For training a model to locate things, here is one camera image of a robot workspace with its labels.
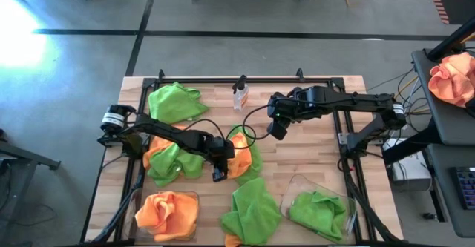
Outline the green microfiber towel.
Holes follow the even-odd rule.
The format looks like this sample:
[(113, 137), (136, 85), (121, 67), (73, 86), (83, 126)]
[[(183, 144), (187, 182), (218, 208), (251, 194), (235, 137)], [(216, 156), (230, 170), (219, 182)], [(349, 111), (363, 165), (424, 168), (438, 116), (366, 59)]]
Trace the green microfiber towel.
[(242, 245), (261, 246), (275, 233), (281, 213), (265, 181), (258, 177), (232, 193), (231, 211), (220, 217), (226, 234), (239, 236)]
[(325, 196), (317, 191), (300, 193), (289, 208), (291, 221), (333, 242), (344, 241), (349, 211), (340, 197)]
[(202, 176), (204, 158), (200, 155), (190, 154), (183, 150), (183, 154), (169, 171), (162, 174), (154, 169), (146, 169), (147, 175), (152, 178), (157, 187), (164, 187), (175, 181), (180, 175), (185, 178), (196, 179)]
[(148, 96), (150, 117), (166, 124), (198, 118), (208, 106), (200, 102), (201, 92), (179, 82), (165, 85)]
[[(231, 137), (234, 136), (237, 132), (242, 132), (243, 134), (245, 132), (247, 132), (249, 134), (248, 129), (243, 130), (241, 125), (235, 125), (233, 127), (233, 129), (230, 130), (230, 132), (227, 136), (227, 139), (231, 140)], [(260, 151), (257, 147), (257, 144), (252, 143), (253, 140), (250, 139), (249, 137), (246, 136), (246, 138), (247, 138), (247, 142), (248, 142), (248, 148), (249, 148), (249, 150), (251, 151), (251, 154), (252, 154), (252, 164), (243, 176), (238, 177), (238, 178), (234, 178), (234, 180), (236, 181), (236, 183), (239, 186), (242, 186), (246, 182), (259, 177), (259, 175), (262, 171), (262, 167), (263, 167), (263, 161), (262, 161), (262, 158), (261, 158), (261, 153), (260, 153)]]

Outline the grey metal stand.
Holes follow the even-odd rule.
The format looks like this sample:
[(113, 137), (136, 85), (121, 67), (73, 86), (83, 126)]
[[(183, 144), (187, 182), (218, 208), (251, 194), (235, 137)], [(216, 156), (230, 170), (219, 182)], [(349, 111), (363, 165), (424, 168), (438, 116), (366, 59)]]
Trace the grey metal stand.
[(40, 165), (46, 165), (50, 170), (57, 170), (61, 164), (60, 161), (56, 161), (39, 154), (27, 151), (25, 149), (11, 145), (7, 141), (6, 133), (0, 128), (0, 154), (4, 154), (9, 157), (17, 159), (27, 159), (37, 162)]

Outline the peach orange crumpled cloth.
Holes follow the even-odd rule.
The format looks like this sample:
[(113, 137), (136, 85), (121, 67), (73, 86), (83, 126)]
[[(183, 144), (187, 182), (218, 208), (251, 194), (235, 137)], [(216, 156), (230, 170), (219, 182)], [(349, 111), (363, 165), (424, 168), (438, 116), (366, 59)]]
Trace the peach orange crumpled cloth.
[(427, 86), (443, 102), (466, 108), (475, 99), (475, 57), (463, 52), (443, 58), (430, 70)]

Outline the clear spray bottle orange label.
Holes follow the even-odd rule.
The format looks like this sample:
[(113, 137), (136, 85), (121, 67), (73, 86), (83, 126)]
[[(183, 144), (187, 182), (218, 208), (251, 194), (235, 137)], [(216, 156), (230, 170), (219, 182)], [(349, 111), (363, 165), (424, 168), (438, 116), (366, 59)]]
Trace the clear spray bottle orange label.
[(232, 86), (235, 110), (241, 111), (248, 99), (249, 86), (247, 85), (246, 80), (247, 76), (241, 75)]

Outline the black diagonal stand beam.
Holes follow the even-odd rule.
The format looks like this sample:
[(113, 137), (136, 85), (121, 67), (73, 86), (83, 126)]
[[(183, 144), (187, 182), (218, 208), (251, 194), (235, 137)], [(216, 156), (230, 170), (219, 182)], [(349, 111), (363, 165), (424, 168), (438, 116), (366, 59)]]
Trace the black diagonal stand beam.
[(441, 59), (445, 54), (451, 52), (455, 46), (460, 45), (474, 32), (475, 16), (471, 17), (466, 23), (450, 34), (444, 41), (428, 52), (426, 57), (433, 62)]

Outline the grey desk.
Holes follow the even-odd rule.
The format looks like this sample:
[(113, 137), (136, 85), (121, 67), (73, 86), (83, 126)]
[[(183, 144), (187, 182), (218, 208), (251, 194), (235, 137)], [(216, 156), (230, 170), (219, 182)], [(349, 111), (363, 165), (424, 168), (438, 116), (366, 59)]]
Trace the grey desk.
[(475, 148), (430, 144), (427, 155), (457, 236), (475, 238), (475, 210), (464, 210), (451, 170), (475, 165)]

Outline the black backlit keyboard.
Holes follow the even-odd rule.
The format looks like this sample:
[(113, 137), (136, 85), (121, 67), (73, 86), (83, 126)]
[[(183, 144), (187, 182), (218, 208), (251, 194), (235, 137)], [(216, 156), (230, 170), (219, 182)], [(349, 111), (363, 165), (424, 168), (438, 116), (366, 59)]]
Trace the black backlit keyboard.
[(475, 211), (475, 167), (453, 167), (450, 173), (462, 208)]

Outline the black aluminium rig frame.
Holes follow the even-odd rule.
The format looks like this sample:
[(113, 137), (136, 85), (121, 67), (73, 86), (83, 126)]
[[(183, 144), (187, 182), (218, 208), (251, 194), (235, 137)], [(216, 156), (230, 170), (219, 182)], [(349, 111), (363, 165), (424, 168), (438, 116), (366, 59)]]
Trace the black aluminium rig frame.
[[(233, 108), (232, 76), (185, 76), (179, 83), (201, 92), (201, 101), (209, 107), (197, 128), (212, 134), (227, 134), (229, 129), (246, 121), (259, 134), (264, 133), (268, 119), (263, 105), (274, 92), (288, 93), (296, 87), (330, 85), (348, 93), (365, 93), (361, 76), (252, 76), (250, 91), (243, 110)], [(344, 175), (338, 170), (340, 157), (338, 135), (361, 130), (372, 117), (369, 113), (337, 113), (292, 125), (286, 138), (277, 141), (262, 139), (258, 148), (263, 160), (261, 177), (276, 202), (282, 201), (290, 179), (296, 174), (338, 194), (346, 194)], [(396, 237), (402, 236), (402, 227), (396, 211), (389, 179), (381, 152), (370, 146), (369, 155), (352, 164), (353, 179), (380, 220)], [(154, 182), (142, 174), (139, 159), (121, 155), (121, 147), (108, 148), (102, 158), (105, 168), (96, 183), (94, 200), (80, 240), (81, 247), (148, 247), (139, 244), (125, 233), (130, 230), (127, 210), (132, 195), (142, 189), (157, 191)], [(213, 182), (212, 167), (205, 165), (198, 179), (179, 177), (170, 191), (189, 191), (198, 195), (200, 211), (197, 230), (192, 240), (182, 242), (190, 246), (222, 246), (225, 234), (220, 217), (231, 208), (232, 193), (238, 184), (234, 180)]]

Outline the grey side cart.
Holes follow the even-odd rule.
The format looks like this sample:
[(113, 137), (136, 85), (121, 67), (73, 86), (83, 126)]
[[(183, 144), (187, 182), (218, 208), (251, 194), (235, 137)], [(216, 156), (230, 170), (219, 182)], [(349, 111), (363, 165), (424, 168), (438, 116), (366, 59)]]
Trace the grey side cart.
[(411, 57), (442, 143), (445, 145), (475, 145), (475, 118), (463, 108), (438, 99), (428, 88), (430, 70), (437, 63), (429, 60), (423, 50), (412, 52)]

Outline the clear plastic basket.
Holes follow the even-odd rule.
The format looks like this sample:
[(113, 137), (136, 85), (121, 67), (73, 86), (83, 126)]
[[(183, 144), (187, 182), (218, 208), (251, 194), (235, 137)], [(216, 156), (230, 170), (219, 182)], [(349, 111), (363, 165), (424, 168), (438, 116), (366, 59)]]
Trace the clear plastic basket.
[(193, 233), (193, 235), (191, 235), (190, 238), (187, 238), (184, 240), (169, 240), (165, 242), (155, 242), (154, 238), (150, 234), (148, 234), (145, 229), (141, 229), (137, 227), (137, 223), (134, 218), (134, 215), (143, 206), (146, 197), (152, 194), (160, 193), (160, 192), (164, 192), (164, 191), (156, 191), (154, 193), (150, 193), (147, 191), (143, 191), (142, 189), (139, 189), (133, 193), (130, 203), (128, 205), (128, 210), (127, 210), (127, 215), (129, 218), (129, 221), (127, 222), (127, 224), (130, 225), (130, 230), (127, 231), (125, 234), (129, 236), (130, 238), (134, 238), (136, 242), (139, 244), (165, 243), (165, 242), (170, 242), (170, 241), (185, 242), (185, 241), (192, 240), (195, 233)]
[[(343, 232), (345, 232), (345, 240), (344, 241), (341, 241), (341, 242), (338, 242), (339, 244), (341, 243), (350, 243), (352, 240), (353, 240), (353, 236), (352, 236), (352, 233), (353, 233), (353, 227), (354, 227), (354, 223), (356, 221), (356, 202), (354, 199), (352, 198), (349, 198), (349, 197), (346, 197), (344, 195), (340, 195), (338, 193), (335, 193), (334, 191), (331, 191), (330, 189), (327, 189), (321, 185), (318, 185), (310, 180), (308, 180), (306, 177), (300, 175), (300, 174), (296, 174), (295, 176), (293, 176), (290, 181), (289, 181), (289, 184), (287, 186), (287, 189), (286, 189), (286, 192), (284, 193), (284, 195), (282, 196), (282, 201), (281, 201), (281, 205), (280, 205), (280, 211), (281, 213), (285, 216), (285, 218), (287, 218), (288, 220), (291, 221), (291, 219), (289, 218), (289, 208), (291, 206), (291, 204), (293, 203), (293, 200), (302, 192), (313, 192), (313, 191), (317, 191), (325, 196), (330, 196), (330, 197), (340, 197), (343, 201), (344, 201), (344, 204), (347, 206), (347, 209), (349, 211), (349, 215), (348, 215), (348, 218), (346, 220), (346, 223), (345, 223), (345, 227), (342, 229)], [(320, 236), (319, 234), (316, 234), (314, 231), (302, 226), (302, 225), (299, 225), (300, 227), (304, 228), (306, 231), (310, 232), (311, 234), (314, 234), (314, 235), (318, 235), (319, 237), (322, 237)]]

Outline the white equipment box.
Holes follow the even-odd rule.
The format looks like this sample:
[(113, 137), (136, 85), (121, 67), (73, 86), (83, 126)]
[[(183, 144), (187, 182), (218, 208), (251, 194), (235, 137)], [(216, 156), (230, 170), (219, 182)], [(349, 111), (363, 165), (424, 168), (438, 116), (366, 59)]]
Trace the white equipment box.
[(393, 163), (391, 168), (394, 182), (431, 181), (430, 172), (421, 151)]

